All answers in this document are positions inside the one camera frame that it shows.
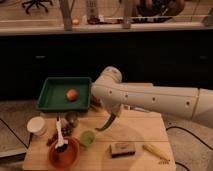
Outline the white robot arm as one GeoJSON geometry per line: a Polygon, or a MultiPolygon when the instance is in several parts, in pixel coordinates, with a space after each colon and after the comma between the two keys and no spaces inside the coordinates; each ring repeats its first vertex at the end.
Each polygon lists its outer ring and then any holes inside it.
{"type": "Polygon", "coordinates": [[[92,84],[91,92],[108,113],[118,114],[124,104],[184,118],[213,129],[213,90],[123,83],[121,72],[109,66],[92,84]]]}

